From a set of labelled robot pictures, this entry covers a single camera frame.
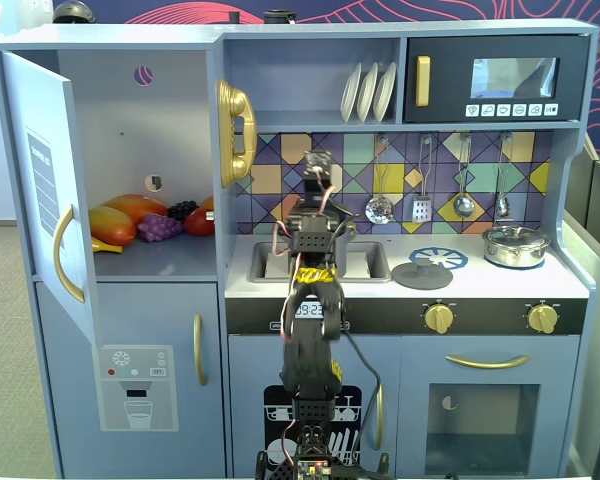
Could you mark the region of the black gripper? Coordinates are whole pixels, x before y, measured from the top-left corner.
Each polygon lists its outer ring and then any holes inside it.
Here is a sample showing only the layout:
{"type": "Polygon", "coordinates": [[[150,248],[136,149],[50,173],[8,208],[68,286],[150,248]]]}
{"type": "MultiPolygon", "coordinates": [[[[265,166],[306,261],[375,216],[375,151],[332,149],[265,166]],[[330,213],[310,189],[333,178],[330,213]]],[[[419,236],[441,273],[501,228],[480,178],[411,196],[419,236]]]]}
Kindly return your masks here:
{"type": "Polygon", "coordinates": [[[302,161],[303,199],[315,201],[331,186],[333,157],[329,151],[307,151],[302,161]]]}

